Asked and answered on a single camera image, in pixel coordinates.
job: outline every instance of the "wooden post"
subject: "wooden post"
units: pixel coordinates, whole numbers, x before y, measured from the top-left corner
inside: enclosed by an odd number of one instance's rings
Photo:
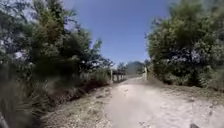
[[[145,80],[148,80],[148,70],[147,70],[147,67],[145,67]]]
[[[117,75],[117,82],[119,82],[119,75]]]
[[[113,70],[110,70],[110,82],[111,84],[114,83],[114,75],[113,75]]]

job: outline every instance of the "vegetation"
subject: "vegetation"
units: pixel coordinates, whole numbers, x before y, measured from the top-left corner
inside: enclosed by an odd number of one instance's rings
[[[144,71],[144,64],[139,61],[131,61],[126,65],[124,63],[119,63],[117,66],[117,71],[123,71],[127,75],[142,74]]]
[[[59,0],[0,2],[0,116],[10,128],[41,127],[55,105],[107,84],[102,41],[74,18]]]
[[[148,52],[153,73],[168,84],[223,89],[222,1],[181,0],[153,22]]]

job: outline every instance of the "tree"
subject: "tree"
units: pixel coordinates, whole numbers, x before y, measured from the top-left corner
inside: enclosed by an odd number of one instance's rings
[[[144,71],[144,64],[139,61],[129,62],[126,65],[127,74],[142,74]]]
[[[27,8],[32,10],[29,20],[23,15]],[[1,52],[32,65],[35,76],[72,76],[112,64],[99,53],[102,40],[92,44],[90,33],[73,20],[75,12],[60,0],[2,2],[0,15]],[[68,23],[75,28],[67,29]]]
[[[182,0],[169,11],[170,18],[155,21],[148,36],[154,72],[161,79],[168,73],[189,76],[189,84],[198,84],[199,73],[207,66],[215,67],[216,58],[221,56],[214,20],[195,1]]]
[[[117,66],[117,70],[121,70],[121,71],[123,71],[123,70],[125,70],[125,64],[124,63],[119,63],[118,64],[118,66]]]

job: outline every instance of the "blue sky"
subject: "blue sky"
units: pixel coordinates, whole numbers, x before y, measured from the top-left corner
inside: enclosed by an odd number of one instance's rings
[[[75,8],[77,19],[90,30],[93,41],[101,38],[101,53],[116,64],[144,61],[145,33],[153,19],[168,14],[171,0],[64,0],[65,7]]]

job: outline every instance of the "dirt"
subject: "dirt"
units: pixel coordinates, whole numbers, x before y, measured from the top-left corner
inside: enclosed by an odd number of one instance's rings
[[[222,105],[188,94],[132,79],[113,90],[106,112],[112,128],[224,128]]]
[[[79,100],[58,106],[42,118],[45,128],[109,128],[104,106],[110,99],[112,87],[104,87]]]
[[[200,90],[134,78],[59,106],[43,120],[47,128],[224,128],[224,98]]]

